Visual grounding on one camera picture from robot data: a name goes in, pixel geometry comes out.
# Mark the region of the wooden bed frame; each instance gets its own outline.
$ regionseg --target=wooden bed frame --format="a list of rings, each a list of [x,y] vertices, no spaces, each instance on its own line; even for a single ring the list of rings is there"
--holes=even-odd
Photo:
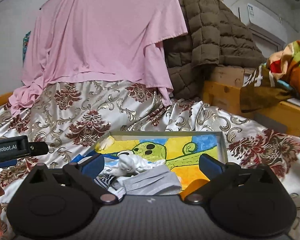
[[[240,88],[218,82],[206,81],[202,100],[211,106],[218,106],[231,114],[253,118],[255,113],[244,114],[240,111]],[[0,106],[8,102],[11,92],[0,96]],[[288,102],[280,102],[276,106],[257,111],[287,127],[287,134],[300,137],[300,107]]]

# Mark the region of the black oval spot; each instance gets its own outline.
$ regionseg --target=black oval spot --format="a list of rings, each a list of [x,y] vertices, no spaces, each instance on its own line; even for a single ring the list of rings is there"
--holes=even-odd
[[[150,143],[147,145],[148,150],[152,150],[154,148],[154,144]]]

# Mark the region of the air conditioner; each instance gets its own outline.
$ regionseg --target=air conditioner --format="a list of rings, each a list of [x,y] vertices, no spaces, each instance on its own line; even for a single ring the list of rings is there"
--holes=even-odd
[[[250,3],[239,7],[240,20],[253,32],[269,41],[284,46],[288,42],[286,29],[271,15]]]

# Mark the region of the orange object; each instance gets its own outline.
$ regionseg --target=orange object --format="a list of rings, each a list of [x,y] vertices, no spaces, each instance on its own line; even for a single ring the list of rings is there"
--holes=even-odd
[[[206,179],[196,179],[192,181],[184,191],[179,193],[179,195],[181,196],[182,200],[185,200],[186,196],[190,195],[192,192],[196,191],[203,185],[206,185],[208,182],[209,180]]]

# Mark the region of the brown puffer coat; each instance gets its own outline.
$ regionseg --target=brown puffer coat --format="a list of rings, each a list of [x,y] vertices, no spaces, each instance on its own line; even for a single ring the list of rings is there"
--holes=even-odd
[[[200,96],[214,66],[257,68],[266,59],[250,30],[219,0],[179,0],[188,34],[163,42],[174,98]]]

